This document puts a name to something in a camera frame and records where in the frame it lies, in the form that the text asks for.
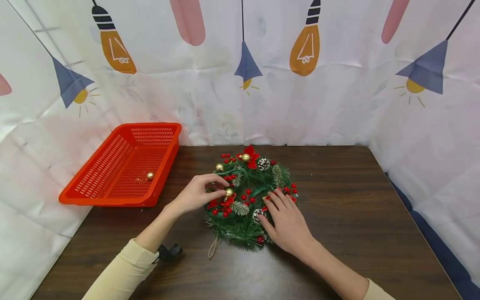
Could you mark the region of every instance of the pink bulb illustration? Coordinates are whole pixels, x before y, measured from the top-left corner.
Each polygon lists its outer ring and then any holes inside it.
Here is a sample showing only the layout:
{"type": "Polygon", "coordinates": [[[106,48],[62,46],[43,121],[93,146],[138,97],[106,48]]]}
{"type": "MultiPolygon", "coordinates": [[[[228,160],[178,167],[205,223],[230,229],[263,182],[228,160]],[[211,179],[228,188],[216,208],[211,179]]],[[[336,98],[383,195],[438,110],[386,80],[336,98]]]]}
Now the pink bulb illustration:
{"type": "Polygon", "coordinates": [[[402,20],[403,14],[407,9],[408,2],[410,0],[393,0],[390,11],[388,12],[387,19],[385,21],[384,29],[382,31],[382,42],[384,44],[390,43],[393,35],[402,20]]]}
{"type": "Polygon", "coordinates": [[[5,77],[0,74],[0,96],[8,95],[12,92],[12,88],[8,84],[5,77]]]}
{"type": "Polygon", "coordinates": [[[198,0],[170,0],[181,38],[192,46],[205,41],[205,25],[198,0]]]}

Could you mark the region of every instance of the right hand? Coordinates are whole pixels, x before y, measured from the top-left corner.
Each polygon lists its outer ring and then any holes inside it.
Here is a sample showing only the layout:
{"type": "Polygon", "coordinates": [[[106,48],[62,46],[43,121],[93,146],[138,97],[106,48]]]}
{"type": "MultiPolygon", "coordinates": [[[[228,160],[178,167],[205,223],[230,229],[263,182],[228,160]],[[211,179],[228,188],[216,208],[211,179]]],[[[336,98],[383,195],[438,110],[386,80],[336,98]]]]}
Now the right hand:
{"type": "Polygon", "coordinates": [[[270,224],[265,216],[258,215],[270,238],[284,251],[300,258],[313,243],[318,243],[310,233],[305,218],[297,205],[280,189],[275,193],[269,192],[271,201],[266,200],[265,205],[272,215],[275,227],[270,224]]]}
{"type": "Polygon", "coordinates": [[[182,215],[204,206],[213,199],[224,197],[224,188],[228,186],[229,183],[217,174],[197,175],[169,205],[182,215]]]}

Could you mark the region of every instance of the finger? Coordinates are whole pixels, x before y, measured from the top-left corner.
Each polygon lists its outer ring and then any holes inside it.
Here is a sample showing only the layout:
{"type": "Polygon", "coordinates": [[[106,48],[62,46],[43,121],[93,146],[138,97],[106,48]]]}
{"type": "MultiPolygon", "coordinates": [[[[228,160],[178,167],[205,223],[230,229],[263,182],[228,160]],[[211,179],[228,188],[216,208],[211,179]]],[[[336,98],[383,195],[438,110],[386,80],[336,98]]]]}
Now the finger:
{"type": "Polygon", "coordinates": [[[278,208],[279,211],[285,209],[285,205],[277,195],[272,192],[268,192],[268,196],[270,197],[270,199],[272,199],[273,203],[275,203],[275,206],[278,208]]]}
{"type": "Polygon", "coordinates": [[[263,216],[263,215],[258,215],[258,219],[260,220],[260,223],[262,226],[265,228],[265,231],[268,233],[268,236],[275,241],[276,239],[276,230],[275,227],[273,227],[272,224],[268,221],[268,219],[263,216]]]}
{"type": "Polygon", "coordinates": [[[293,207],[293,210],[296,210],[296,211],[300,212],[299,207],[295,204],[295,202],[293,202],[293,199],[291,197],[289,197],[289,198],[290,198],[289,200],[290,200],[290,204],[293,207]]]}
{"type": "Polygon", "coordinates": [[[211,182],[217,182],[217,183],[220,183],[221,185],[226,186],[226,187],[230,185],[225,179],[223,179],[220,176],[218,176],[217,174],[213,174],[213,173],[212,174],[201,175],[200,179],[202,180],[202,182],[204,184],[211,183],[211,182]]]}
{"type": "Polygon", "coordinates": [[[218,198],[221,198],[221,197],[225,197],[225,190],[208,192],[208,193],[205,194],[204,199],[205,199],[205,203],[208,203],[208,202],[212,201],[213,199],[218,199],[218,198]]]}
{"type": "Polygon", "coordinates": [[[268,208],[268,211],[272,215],[273,221],[275,222],[276,215],[278,214],[278,209],[276,208],[275,204],[273,204],[270,200],[264,201],[265,206],[268,208]]]}
{"type": "Polygon", "coordinates": [[[275,189],[275,195],[277,195],[280,200],[282,201],[283,205],[285,205],[285,208],[286,209],[292,209],[292,205],[290,204],[290,202],[288,201],[288,198],[290,198],[290,196],[285,196],[282,191],[280,189],[275,189]]]}
{"type": "Polygon", "coordinates": [[[207,189],[211,189],[211,190],[213,190],[213,191],[221,190],[221,188],[219,188],[218,185],[213,184],[213,183],[208,183],[207,185],[205,185],[205,187],[206,187],[207,189]]]}

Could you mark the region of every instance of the brown table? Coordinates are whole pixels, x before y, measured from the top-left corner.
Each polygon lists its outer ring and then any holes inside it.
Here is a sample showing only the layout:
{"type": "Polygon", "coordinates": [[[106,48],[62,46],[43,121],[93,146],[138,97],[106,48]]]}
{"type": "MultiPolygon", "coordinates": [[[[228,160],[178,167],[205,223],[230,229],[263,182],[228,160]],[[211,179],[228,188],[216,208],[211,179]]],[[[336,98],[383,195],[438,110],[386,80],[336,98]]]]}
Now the brown table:
{"type": "MultiPolygon", "coordinates": [[[[130,238],[220,154],[243,147],[181,147],[153,208],[92,209],[34,300],[81,299],[130,238]]],[[[397,300],[460,299],[371,152],[362,146],[257,146],[291,170],[312,234],[336,257],[397,300]]],[[[164,244],[184,255],[161,264],[132,299],[338,299],[309,268],[278,247],[249,253],[225,243],[207,258],[213,234],[202,210],[183,216],[164,244]]]]}

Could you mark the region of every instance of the blue lamp shade illustration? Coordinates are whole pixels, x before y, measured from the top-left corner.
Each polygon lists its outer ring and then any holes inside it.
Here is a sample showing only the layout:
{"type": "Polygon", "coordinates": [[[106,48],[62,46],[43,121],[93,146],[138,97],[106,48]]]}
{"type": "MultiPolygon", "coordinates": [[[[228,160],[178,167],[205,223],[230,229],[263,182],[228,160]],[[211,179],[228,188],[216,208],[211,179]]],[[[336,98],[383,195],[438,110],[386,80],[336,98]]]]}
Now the blue lamp shade illustration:
{"type": "Polygon", "coordinates": [[[84,103],[88,96],[86,87],[94,83],[94,81],[67,69],[53,56],[52,59],[65,108],[68,108],[73,102],[77,104],[84,103]]]}
{"type": "Polygon", "coordinates": [[[246,90],[250,86],[253,77],[263,76],[262,72],[260,72],[260,69],[253,60],[245,41],[242,41],[241,43],[241,59],[239,67],[235,71],[235,75],[243,78],[243,86],[241,86],[243,90],[246,90]]]}
{"type": "Polygon", "coordinates": [[[427,89],[443,94],[447,45],[448,40],[441,42],[397,73],[408,77],[406,88],[409,92],[416,94],[427,89]]]}

